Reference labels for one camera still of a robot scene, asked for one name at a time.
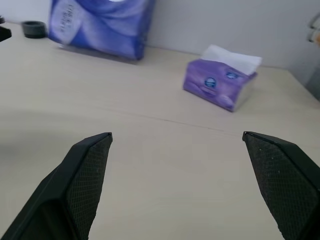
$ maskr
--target tissue package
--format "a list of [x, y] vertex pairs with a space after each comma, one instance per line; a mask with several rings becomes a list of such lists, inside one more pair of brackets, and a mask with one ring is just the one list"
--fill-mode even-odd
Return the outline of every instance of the tissue package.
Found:
[[144, 56], [155, 0], [52, 0], [48, 37], [133, 60]]
[[188, 64], [183, 89], [233, 112], [249, 97], [256, 75], [245, 75], [222, 62], [198, 59]]

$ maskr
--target table surface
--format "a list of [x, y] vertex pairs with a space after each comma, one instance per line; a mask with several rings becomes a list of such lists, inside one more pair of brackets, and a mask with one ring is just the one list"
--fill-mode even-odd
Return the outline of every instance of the table surface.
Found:
[[91, 240], [281, 240], [243, 131], [298, 144], [320, 164], [320, 103], [286, 70], [261, 67], [235, 113], [182, 90], [198, 56], [147, 48], [138, 63], [0, 43], [0, 235], [85, 137], [112, 132]]

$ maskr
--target white wall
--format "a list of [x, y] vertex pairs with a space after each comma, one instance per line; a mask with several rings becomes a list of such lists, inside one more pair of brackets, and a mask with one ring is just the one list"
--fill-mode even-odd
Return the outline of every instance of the white wall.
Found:
[[[0, 0], [11, 21], [48, 19], [49, 0]], [[209, 44], [263, 57], [305, 82], [320, 50], [306, 41], [319, 0], [157, 0], [151, 46], [201, 53]]]

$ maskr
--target purple tissue box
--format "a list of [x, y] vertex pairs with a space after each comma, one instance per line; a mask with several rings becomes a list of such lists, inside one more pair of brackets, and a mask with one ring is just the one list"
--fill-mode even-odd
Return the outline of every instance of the purple tissue box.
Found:
[[183, 89], [234, 112], [250, 95], [253, 79], [222, 62], [198, 59], [188, 64]]

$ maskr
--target tape roll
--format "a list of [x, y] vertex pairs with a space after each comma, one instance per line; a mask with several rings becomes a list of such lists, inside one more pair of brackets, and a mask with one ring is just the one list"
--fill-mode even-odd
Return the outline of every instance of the tape roll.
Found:
[[42, 21], [24, 21], [21, 25], [26, 38], [42, 39], [47, 37], [46, 24]]

